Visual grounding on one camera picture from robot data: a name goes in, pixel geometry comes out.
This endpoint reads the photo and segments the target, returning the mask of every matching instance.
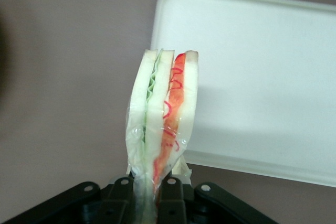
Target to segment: white tray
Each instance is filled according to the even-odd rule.
[[[189,163],[336,187],[336,7],[158,0],[152,49],[199,52]]]

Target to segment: wrapped sandwich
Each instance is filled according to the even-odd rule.
[[[155,195],[190,139],[197,99],[198,53],[147,50],[134,82],[126,129],[137,223],[155,221]]]

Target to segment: screw hole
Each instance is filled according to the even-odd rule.
[[[113,212],[114,212],[114,210],[113,210],[112,208],[110,208],[109,210],[107,210],[107,211],[105,212],[105,215],[112,215]]]
[[[93,190],[93,186],[87,186],[84,188],[84,191],[91,191]]]
[[[120,182],[120,184],[121,185],[127,185],[128,184],[128,179],[123,179],[121,182]]]
[[[169,185],[174,185],[174,184],[176,184],[176,179],[175,178],[170,178],[170,179],[167,180],[167,183]]]

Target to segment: green filling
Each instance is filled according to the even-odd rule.
[[[155,59],[155,63],[154,63],[154,67],[153,67],[153,71],[152,74],[150,76],[149,79],[149,84],[148,84],[148,88],[147,88],[147,97],[146,97],[146,110],[145,110],[145,116],[144,116],[144,124],[143,124],[143,136],[142,136],[142,141],[145,143],[146,142],[146,123],[147,123],[147,109],[148,109],[148,102],[153,94],[153,89],[154,89],[154,85],[155,85],[155,77],[156,77],[156,73],[158,71],[158,66],[159,66],[159,62],[161,59],[161,55],[162,55],[163,49],[160,50],[158,56]]]

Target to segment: metal bolt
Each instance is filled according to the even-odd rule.
[[[128,179],[123,179],[121,182],[120,182],[120,184],[121,185],[127,185],[128,184]]]
[[[167,180],[167,183],[170,184],[170,185],[174,185],[176,184],[176,179],[175,178],[170,178]]]
[[[84,191],[91,191],[93,190],[93,186],[87,186],[84,188]]]
[[[210,190],[211,190],[211,187],[209,187],[208,185],[202,185],[202,186],[201,186],[201,190],[202,190],[202,191],[210,191]]]

